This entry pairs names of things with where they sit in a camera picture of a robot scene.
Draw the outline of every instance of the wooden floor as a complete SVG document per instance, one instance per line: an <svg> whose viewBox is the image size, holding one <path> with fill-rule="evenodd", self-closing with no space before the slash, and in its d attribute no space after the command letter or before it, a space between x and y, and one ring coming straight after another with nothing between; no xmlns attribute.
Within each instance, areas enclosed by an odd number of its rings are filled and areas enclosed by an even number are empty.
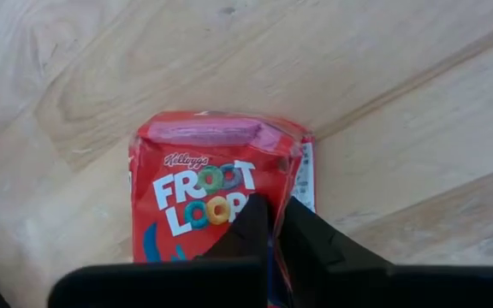
<svg viewBox="0 0 493 308"><path fill-rule="evenodd" d="M286 116L318 211L397 263L493 264L493 0L0 0L0 290L131 260L160 110Z"/></svg>

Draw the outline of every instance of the red cereal box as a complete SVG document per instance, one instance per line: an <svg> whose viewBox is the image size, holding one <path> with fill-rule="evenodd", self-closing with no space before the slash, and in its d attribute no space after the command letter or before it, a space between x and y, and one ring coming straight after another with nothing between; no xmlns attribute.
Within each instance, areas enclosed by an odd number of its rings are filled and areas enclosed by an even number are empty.
<svg viewBox="0 0 493 308"><path fill-rule="evenodd" d="M153 116L129 146L135 262L189 260L247 202L271 202L275 234L311 135L290 121L222 112Z"/></svg>

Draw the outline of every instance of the cereal loop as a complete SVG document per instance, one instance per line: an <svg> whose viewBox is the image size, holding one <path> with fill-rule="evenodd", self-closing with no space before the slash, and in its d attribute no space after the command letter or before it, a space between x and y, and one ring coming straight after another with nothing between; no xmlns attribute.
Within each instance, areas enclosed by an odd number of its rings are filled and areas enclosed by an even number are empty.
<svg viewBox="0 0 493 308"><path fill-rule="evenodd" d="M203 216L200 219L193 218L193 213L195 210L201 210L203 212ZM197 200L188 204L184 210L184 218L186 222L190 222L192 224L192 228L194 229L202 229L208 226L209 220L206 217L205 202Z"/></svg>
<svg viewBox="0 0 493 308"><path fill-rule="evenodd" d="M216 207L220 206L220 214L216 214ZM206 204L206 215L209 217L209 222L214 225L223 224L229 219L229 204L226 198L216 196Z"/></svg>
<svg viewBox="0 0 493 308"><path fill-rule="evenodd" d="M197 186L204 188L206 193L212 194L218 191L218 189L222 188L223 183L223 173L220 168L215 166L205 166L199 171L197 175ZM211 177L212 183L209 184L206 182L207 177Z"/></svg>
<svg viewBox="0 0 493 308"><path fill-rule="evenodd" d="M222 167L220 167L220 171L222 171L223 174L222 188L225 190L235 189L243 181L243 175L232 163L223 164ZM226 179L225 175L228 172L231 172L233 174L233 178Z"/></svg>

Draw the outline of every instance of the froot loops text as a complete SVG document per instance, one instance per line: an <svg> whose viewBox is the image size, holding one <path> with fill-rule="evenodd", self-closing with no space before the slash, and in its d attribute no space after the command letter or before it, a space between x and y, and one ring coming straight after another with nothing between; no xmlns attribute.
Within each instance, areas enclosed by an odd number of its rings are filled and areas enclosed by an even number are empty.
<svg viewBox="0 0 493 308"><path fill-rule="evenodd" d="M241 192L230 192L226 197L215 196L205 202L201 200L218 191L231 191L241 183L246 189L254 190L251 170L254 165L236 160L222 166L206 165L198 173L193 170L163 176L153 182L153 189L159 210L164 210L173 236L195 229L206 228L209 224L219 225L232 222L247 203L247 196ZM186 195L196 200L186 205L184 224L178 222L176 208L169 206L168 197L175 195L176 203L186 202ZM201 212L200 218L194 212Z"/></svg>

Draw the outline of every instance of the yellow cereal loop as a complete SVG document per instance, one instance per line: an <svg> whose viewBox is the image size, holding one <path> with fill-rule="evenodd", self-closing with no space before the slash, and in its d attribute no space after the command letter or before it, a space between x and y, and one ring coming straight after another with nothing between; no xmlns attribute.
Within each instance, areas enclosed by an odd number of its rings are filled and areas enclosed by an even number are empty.
<svg viewBox="0 0 493 308"><path fill-rule="evenodd" d="M216 214L216 207L220 206L220 214ZM226 198L216 196L206 203L206 215L209 217L209 222L214 225L219 225L229 219L229 204Z"/></svg>

